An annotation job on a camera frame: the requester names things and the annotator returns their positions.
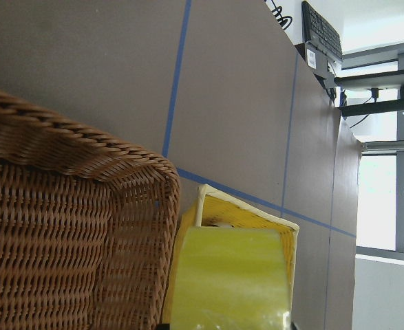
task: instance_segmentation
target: keyboard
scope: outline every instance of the keyboard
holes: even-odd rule
[[[304,42],[311,43],[332,60],[342,63],[341,40],[338,32],[307,2],[301,3]]]

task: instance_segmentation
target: yellow container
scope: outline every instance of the yellow container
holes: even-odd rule
[[[234,228],[274,229],[279,233],[286,262],[286,275],[291,307],[299,226],[290,221],[265,213],[209,185],[202,185],[199,187],[198,199],[191,208],[182,215],[180,229],[174,245],[169,288],[164,303],[162,315],[162,321],[164,323],[171,322],[171,308],[173,304],[179,253],[188,229],[193,226],[214,226],[219,223],[221,226],[229,224]]]

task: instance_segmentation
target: wicker basket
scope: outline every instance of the wicker basket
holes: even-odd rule
[[[179,187],[163,157],[0,91],[0,329],[153,329]]]

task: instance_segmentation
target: green-yellow object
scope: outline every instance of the green-yellow object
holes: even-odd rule
[[[169,287],[162,312],[163,323],[171,322],[171,309],[173,306],[177,265],[180,258],[179,254],[188,229],[193,226],[211,226],[216,223],[229,223],[234,228],[274,229],[279,233],[286,262],[291,306],[295,278],[297,237],[299,232],[298,225],[265,213],[225,192],[205,184],[199,186],[198,198],[191,208],[182,215],[180,228],[174,243]]]
[[[171,328],[289,329],[288,291],[275,230],[192,227],[180,251]]]

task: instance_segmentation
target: black cable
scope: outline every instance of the black cable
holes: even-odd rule
[[[290,24],[292,24],[293,18],[291,16],[283,16],[283,15],[281,15],[281,12],[283,11],[283,8],[281,6],[275,5],[273,0],[270,0],[270,2],[274,6],[274,9],[271,10],[271,12],[273,13],[273,16],[275,16],[275,19],[281,25],[283,30],[287,29],[290,26]]]
[[[363,103],[363,105],[364,105],[365,103],[367,103],[368,101],[370,101],[372,98],[373,98],[373,97],[370,96],[370,98],[369,98],[368,100],[366,100],[366,101]],[[367,117],[368,117],[369,115],[366,115],[364,118],[362,118],[361,120],[359,120],[356,124],[350,126],[350,128],[352,129],[352,128],[355,127],[356,125],[361,124],[364,120],[367,119]]]

